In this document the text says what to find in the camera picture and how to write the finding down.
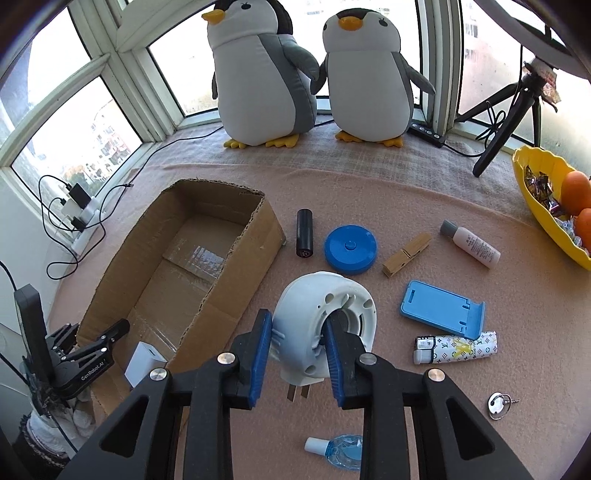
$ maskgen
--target lotion bottle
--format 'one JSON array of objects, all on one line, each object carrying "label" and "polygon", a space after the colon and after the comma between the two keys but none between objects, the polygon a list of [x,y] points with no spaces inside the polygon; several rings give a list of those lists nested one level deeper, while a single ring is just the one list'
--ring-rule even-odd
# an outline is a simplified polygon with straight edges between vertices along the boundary
[{"label": "lotion bottle", "polygon": [[492,268],[501,257],[501,253],[482,238],[473,234],[467,228],[457,226],[449,220],[444,220],[439,229],[442,235],[450,237],[464,252],[476,258],[480,263]]}]

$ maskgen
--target white plug-in device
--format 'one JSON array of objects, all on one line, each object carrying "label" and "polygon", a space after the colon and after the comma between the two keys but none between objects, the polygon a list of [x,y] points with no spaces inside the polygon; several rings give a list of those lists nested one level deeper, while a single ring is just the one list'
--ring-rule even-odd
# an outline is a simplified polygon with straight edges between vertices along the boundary
[{"label": "white plug-in device", "polygon": [[372,349],[376,308],[364,286],[331,272],[297,278],[275,307],[269,350],[271,358],[281,362],[281,378],[290,384],[291,400],[295,387],[330,377],[322,344],[322,326],[329,315],[338,315],[343,329],[359,335],[366,351]]},{"label": "white plug-in device", "polygon": [[125,370],[125,378],[136,387],[154,368],[164,368],[166,359],[149,343],[138,342]]}]

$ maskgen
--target tripod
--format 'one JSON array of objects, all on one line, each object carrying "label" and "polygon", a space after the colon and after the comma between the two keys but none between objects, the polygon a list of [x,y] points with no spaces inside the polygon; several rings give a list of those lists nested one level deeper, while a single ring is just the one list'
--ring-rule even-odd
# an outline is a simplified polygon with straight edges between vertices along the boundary
[{"label": "tripod", "polygon": [[472,173],[475,177],[479,177],[482,175],[482,172],[486,170],[487,166],[496,157],[503,145],[509,140],[509,137],[513,134],[521,120],[523,120],[523,117],[529,108],[532,109],[532,117],[534,120],[534,146],[540,146],[542,130],[540,97],[542,96],[543,88],[547,81],[533,71],[533,69],[529,68],[528,70],[530,72],[526,74],[521,81],[507,85],[456,118],[456,122],[465,122],[480,113],[486,112],[489,105],[495,106],[504,100],[513,97],[515,92],[519,92],[515,103],[509,108],[509,112],[507,113],[507,117],[503,121],[501,128],[475,163],[474,168],[472,169]]}]

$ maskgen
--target black remote control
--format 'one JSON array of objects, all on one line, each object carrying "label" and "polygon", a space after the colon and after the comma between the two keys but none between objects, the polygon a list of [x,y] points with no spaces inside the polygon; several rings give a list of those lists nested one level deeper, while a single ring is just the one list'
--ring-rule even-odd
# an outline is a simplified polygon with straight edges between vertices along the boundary
[{"label": "black remote control", "polygon": [[408,133],[416,135],[417,137],[422,138],[423,140],[426,140],[429,143],[432,143],[437,148],[441,148],[445,143],[445,137],[437,135],[431,129],[431,127],[429,127],[424,122],[418,122],[413,120],[413,122],[410,124],[410,127],[408,127]]}]

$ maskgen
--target white bottle cap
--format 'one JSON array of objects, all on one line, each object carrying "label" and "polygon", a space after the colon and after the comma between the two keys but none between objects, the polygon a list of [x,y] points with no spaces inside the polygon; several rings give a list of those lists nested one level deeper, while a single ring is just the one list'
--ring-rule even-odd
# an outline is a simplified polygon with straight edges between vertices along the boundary
[{"label": "white bottle cap", "polygon": [[415,350],[413,354],[413,360],[415,365],[430,364],[431,350]]},{"label": "white bottle cap", "polygon": [[306,444],[304,445],[304,450],[306,452],[324,456],[326,454],[326,449],[328,448],[328,445],[328,440],[315,439],[314,437],[309,437],[306,440]]}]

